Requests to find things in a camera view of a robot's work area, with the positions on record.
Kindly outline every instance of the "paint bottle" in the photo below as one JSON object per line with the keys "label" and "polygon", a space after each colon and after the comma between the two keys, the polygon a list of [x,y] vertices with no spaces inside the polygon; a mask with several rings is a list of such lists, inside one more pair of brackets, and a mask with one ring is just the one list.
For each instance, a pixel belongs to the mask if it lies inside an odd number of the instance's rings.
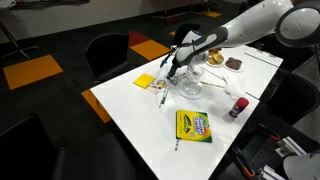
{"label": "paint bottle", "polygon": [[229,115],[233,118],[238,117],[238,115],[248,106],[249,101],[246,98],[239,98],[237,102],[233,105]]}

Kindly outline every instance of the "white robotic arm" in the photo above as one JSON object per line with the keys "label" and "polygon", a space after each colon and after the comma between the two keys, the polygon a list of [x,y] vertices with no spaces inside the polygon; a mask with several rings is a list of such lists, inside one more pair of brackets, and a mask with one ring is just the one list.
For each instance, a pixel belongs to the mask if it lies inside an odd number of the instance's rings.
{"label": "white robotic arm", "polygon": [[300,40],[310,36],[318,30],[320,14],[318,10],[309,6],[306,8],[304,4],[297,6],[300,8],[293,8],[290,0],[265,0],[201,37],[191,31],[185,37],[184,43],[176,50],[168,78],[172,78],[176,69],[181,66],[204,63],[207,60],[206,51],[209,49],[247,44],[274,33],[276,27],[278,28],[277,38],[279,37],[280,42],[287,46],[292,43],[290,38]]}

